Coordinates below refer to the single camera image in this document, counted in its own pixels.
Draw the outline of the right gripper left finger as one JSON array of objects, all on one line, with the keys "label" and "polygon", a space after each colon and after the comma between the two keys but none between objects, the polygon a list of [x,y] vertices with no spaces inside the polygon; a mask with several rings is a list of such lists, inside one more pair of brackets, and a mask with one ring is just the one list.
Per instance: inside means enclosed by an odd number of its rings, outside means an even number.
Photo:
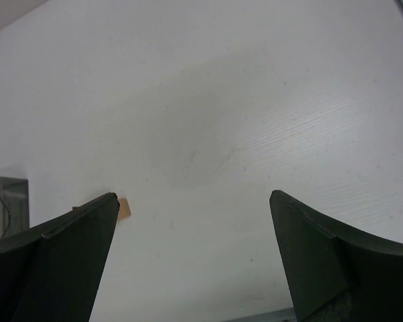
[{"label": "right gripper left finger", "polygon": [[0,240],[0,321],[88,321],[120,205],[106,193]]}]

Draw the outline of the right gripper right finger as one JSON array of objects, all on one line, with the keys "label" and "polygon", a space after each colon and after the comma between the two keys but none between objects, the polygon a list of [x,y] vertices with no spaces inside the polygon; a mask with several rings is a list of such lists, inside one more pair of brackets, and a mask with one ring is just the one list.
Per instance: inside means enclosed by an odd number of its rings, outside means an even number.
[{"label": "right gripper right finger", "polygon": [[273,191],[269,202],[297,321],[403,321],[402,243],[283,191]]}]

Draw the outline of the grey transparent plastic bin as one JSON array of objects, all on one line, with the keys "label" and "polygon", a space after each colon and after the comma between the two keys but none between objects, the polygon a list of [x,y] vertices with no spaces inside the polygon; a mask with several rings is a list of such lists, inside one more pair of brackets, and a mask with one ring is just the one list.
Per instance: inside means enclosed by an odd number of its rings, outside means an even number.
[{"label": "grey transparent plastic bin", "polygon": [[0,176],[0,239],[29,228],[28,180]]}]

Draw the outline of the light wooden plank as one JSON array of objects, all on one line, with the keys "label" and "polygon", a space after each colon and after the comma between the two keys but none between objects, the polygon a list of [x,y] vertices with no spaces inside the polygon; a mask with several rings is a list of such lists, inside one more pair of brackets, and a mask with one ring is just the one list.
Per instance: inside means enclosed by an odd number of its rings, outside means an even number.
[{"label": "light wooden plank", "polygon": [[116,196],[111,198],[106,195],[94,198],[83,205],[73,206],[71,211],[113,222],[125,220],[132,214],[126,198]]}]

